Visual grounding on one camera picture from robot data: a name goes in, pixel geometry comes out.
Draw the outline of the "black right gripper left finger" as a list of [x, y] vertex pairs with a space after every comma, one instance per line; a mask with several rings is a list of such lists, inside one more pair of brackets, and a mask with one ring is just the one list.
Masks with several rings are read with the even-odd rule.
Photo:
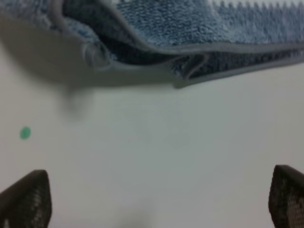
[[2, 228], [47, 228], [52, 216], [46, 170], [34, 170], [0, 193]]

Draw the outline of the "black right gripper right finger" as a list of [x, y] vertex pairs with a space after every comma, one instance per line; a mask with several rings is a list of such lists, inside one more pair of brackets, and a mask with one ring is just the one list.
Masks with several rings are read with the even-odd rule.
[[276, 165], [268, 197], [268, 210], [276, 228], [304, 226], [304, 174], [289, 165]]

